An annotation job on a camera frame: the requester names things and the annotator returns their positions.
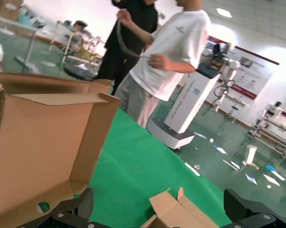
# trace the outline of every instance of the white t-shirt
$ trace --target white t-shirt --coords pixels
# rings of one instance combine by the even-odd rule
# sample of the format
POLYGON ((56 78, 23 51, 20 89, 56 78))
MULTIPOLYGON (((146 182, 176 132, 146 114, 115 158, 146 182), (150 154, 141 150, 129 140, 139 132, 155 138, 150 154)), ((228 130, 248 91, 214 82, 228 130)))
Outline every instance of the white t-shirt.
MULTIPOLYGON (((144 55, 165 54, 172 61, 185 61, 197 68, 209 27, 210 19, 203 10, 177 13, 152 34, 154 42, 144 55)), ((164 101, 169 100, 183 76, 154 69, 146 58, 139 60, 130 75, 148 93, 164 101)))

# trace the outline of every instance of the hand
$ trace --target hand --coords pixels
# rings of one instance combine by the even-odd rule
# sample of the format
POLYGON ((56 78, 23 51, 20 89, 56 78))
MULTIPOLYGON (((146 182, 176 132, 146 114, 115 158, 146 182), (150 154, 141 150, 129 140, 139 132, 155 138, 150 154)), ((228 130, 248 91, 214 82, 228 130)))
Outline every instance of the hand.
POLYGON ((126 9, 121 9, 117 13, 117 17, 120 20, 121 24, 128 27, 132 24, 133 20, 130 13, 126 9))
POLYGON ((155 69, 171 71, 172 61, 164 54, 153 54, 148 64, 155 69))

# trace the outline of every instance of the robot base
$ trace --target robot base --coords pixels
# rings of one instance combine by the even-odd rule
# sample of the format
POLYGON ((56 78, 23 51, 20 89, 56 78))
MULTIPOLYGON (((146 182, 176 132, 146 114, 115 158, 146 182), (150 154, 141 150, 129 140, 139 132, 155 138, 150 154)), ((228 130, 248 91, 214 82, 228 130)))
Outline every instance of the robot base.
POLYGON ((176 133, 164 123, 164 120, 164 118, 153 118, 148 122, 146 129, 169 148, 178 149, 189 144, 195 137, 190 130, 181 134, 176 133))

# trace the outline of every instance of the small cardboard box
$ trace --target small cardboard box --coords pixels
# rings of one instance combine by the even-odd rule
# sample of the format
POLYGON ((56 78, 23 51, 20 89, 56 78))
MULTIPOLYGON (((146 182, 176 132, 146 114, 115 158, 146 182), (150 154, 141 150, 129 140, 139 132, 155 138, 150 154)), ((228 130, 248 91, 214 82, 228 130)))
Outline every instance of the small cardboard box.
POLYGON ((120 104, 99 82, 0 74, 0 228, 86 189, 120 104))
POLYGON ((156 215, 144 223, 142 228, 218 228, 184 195, 183 188, 179 190, 178 200, 165 191, 150 198, 150 202, 156 215))

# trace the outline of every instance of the logo on t-shirt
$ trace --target logo on t-shirt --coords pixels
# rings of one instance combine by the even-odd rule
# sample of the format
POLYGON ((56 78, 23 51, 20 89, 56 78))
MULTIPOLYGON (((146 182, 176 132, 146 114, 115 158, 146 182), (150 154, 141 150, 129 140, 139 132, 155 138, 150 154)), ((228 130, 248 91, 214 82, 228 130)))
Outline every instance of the logo on t-shirt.
POLYGON ((184 32, 183 32, 183 29, 184 29, 183 26, 176 27, 176 29, 177 29, 180 33, 182 33, 182 34, 184 33, 184 32))
POLYGON ((194 89, 194 94, 195 94, 195 95, 199 95, 199 94, 200 94, 200 90, 197 89, 197 88, 195 88, 195 89, 194 89))

